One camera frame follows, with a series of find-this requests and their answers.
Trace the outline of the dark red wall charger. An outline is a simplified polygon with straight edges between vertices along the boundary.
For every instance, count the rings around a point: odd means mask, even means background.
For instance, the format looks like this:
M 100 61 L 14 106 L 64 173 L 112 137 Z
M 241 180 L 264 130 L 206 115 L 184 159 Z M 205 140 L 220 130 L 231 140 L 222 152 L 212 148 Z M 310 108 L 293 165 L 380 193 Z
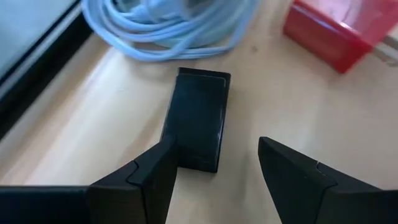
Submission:
M 398 24 L 398 0 L 293 0 L 283 33 L 346 73 Z

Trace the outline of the black rectangular power bank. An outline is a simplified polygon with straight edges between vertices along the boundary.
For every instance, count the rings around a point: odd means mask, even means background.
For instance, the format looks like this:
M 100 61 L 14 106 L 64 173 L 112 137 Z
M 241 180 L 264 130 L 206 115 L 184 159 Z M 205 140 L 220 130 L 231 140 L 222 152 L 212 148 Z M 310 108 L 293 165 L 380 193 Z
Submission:
M 178 166 L 216 173 L 231 75 L 180 67 L 162 137 L 175 136 Z

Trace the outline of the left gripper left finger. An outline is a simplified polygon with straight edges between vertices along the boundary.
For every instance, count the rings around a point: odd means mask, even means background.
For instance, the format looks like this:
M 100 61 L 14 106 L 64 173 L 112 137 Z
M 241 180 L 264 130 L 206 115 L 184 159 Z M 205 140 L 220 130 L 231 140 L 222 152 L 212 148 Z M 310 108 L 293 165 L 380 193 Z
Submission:
M 177 175 L 177 141 L 155 146 L 88 188 L 92 224 L 165 224 Z

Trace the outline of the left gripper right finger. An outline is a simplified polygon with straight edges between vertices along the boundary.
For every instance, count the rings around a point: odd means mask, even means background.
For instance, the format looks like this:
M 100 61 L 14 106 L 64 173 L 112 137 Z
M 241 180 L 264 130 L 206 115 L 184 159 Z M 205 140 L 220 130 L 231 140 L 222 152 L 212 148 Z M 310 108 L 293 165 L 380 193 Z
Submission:
M 258 156 L 282 224 L 384 223 L 381 189 L 268 137 Z

